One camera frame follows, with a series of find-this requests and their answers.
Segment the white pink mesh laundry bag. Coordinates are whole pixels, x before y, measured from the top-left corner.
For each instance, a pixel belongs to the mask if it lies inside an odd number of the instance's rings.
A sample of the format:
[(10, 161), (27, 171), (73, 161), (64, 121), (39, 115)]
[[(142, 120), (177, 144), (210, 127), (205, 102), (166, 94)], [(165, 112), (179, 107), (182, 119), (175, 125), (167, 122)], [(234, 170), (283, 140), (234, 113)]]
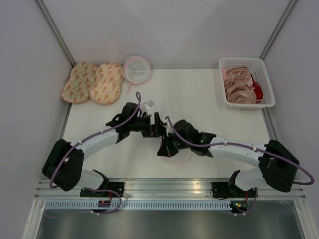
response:
[(170, 164), (180, 164), (180, 163), (184, 163), (186, 161), (189, 160), (191, 155), (191, 151), (188, 149), (183, 149), (180, 150), (175, 156), (172, 157), (164, 157), (162, 156), (161, 158)]

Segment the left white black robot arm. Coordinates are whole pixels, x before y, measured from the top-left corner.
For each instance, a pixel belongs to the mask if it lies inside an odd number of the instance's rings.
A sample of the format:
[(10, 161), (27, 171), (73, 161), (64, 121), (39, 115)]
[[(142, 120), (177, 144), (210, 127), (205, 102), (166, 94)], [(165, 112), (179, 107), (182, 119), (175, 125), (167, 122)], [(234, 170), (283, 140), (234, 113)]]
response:
[(81, 187), (86, 195), (104, 197), (111, 190), (108, 177), (98, 170), (84, 170), (84, 161), (101, 149), (121, 142), (130, 132), (140, 132), (143, 137), (165, 136), (166, 126), (158, 113), (152, 116), (142, 112), (139, 105), (126, 103), (121, 113), (85, 139), (56, 141), (42, 168), (42, 174), (50, 179), (51, 188), (67, 192)]

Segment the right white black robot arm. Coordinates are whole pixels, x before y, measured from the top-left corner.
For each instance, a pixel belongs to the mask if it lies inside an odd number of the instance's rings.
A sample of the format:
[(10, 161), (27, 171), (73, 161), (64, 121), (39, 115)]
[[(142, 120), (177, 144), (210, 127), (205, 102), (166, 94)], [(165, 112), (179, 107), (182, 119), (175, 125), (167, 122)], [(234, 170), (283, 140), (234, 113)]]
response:
[(227, 141), (213, 133), (199, 132), (184, 119), (162, 136), (157, 155), (173, 157), (187, 148), (198, 156), (227, 158), (253, 166), (251, 170), (237, 170), (230, 177), (227, 190), (234, 197), (265, 185), (287, 193), (300, 164), (277, 140), (271, 139), (266, 144)]

